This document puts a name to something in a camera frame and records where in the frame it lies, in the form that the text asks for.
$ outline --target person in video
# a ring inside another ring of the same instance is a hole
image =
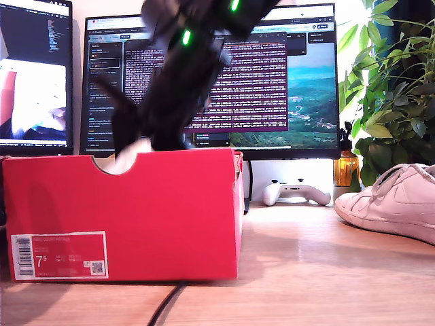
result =
[[[66,139],[65,85],[58,81],[62,68],[0,62],[0,139]]]

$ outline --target amber glass bottle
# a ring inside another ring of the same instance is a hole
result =
[[[360,182],[360,161],[352,153],[352,142],[349,140],[352,126],[349,122],[345,125],[346,130],[340,130],[341,158],[334,161],[334,200],[341,194],[350,192],[352,175],[355,170],[358,172],[358,182]]]

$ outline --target barcode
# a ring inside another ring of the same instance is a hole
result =
[[[105,275],[104,261],[92,261],[90,262],[90,274],[91,275]]]
[[[34,276],[33,253],[31,238],[16,238],[16,253],[18,256],[18,274],[21,276]]]

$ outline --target qr code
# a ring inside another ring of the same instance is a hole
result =
[[[105,275],[104,261],[90,262],[90,274],[93,276]]]

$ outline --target computer monitor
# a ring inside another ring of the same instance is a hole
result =
[[[246,160],[339,157],[334,14],[333,3],[278,6],[244,43],[217,34],[232,66],[186,138],[196,147],[240,149]],[[105,157],[114,152],[114,104],[90,75],[104,75],[139,103],[164,57],[140,16],[87,18],[85,36],[80,152]]]
[[[73,153],[72,4],[0,0],[0,156]]]

